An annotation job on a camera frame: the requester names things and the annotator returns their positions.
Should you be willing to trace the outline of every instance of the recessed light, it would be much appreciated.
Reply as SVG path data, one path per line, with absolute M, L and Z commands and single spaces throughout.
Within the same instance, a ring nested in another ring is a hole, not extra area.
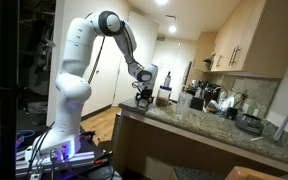
M 157 4 L 164 5 L 168 2 L 168 0 L 156 0 Z
M 175 33 L 176 32 L 176 26 L 172 25 L 168 28 L 168 30 L 171 32 L 171 33 Z

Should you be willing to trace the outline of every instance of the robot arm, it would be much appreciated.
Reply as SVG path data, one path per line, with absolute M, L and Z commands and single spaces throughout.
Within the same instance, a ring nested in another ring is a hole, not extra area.
M 40 147 L 40 156 L 49 156 L 50 150 L 61 152 L 62 158 L 71 158 L 80 149 L 79 130 L 81 112 L 84 102 L 91 96 L 91 87 L 83 79 L 85 69 L 89 66 L 93 43 L 97 36 L 114 37 L 122 51 L 128 72 L 138 81 L 139 93 L 136 99 L 152 99 L 152 91 L 157 75 L 157 67 L 143 67 L 133 57 L 136 48 L 135 38 L 127 23 L 110 11 L 90 14 L 86 19 L 76 18 L 68 29 L 64 56 L 56 76 L 56 87 L 61 93 L 56 109 L 56 119 Z M 38 137 L 31 149 L 39 146 Z M 28 162 L 32 151 L 25 153 Z

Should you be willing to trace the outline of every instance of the metal rack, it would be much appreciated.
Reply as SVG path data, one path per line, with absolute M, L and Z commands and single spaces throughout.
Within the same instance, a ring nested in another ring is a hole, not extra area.
M 0 0 L 0 135 L 2 179 L 15 179 L 19 0 Z

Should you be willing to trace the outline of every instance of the wooden floor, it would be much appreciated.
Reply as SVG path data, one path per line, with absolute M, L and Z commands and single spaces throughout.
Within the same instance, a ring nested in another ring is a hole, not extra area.
M 121 108 L 112 107 L 81 122 L 81 126 L 85 131 L 95 131 L 93 141 L 96 145 L 111 140 L 115 116 L 119 111 L 121 111 Z

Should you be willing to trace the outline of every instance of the tile backsplash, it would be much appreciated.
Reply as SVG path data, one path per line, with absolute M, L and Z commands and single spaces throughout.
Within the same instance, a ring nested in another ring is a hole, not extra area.
M 244 103 L 249 105 L 247 114 L 253 114 L 254 109 L 259 110 L 258 117 L 264 119 L 273 101 L 280 83 L 280 79 L 265 79 L 254 77 L 240 77 L 227 75 L 213 75 L 210 82 L 223 86 L 230 95 L 242 92 L 247 95 Z

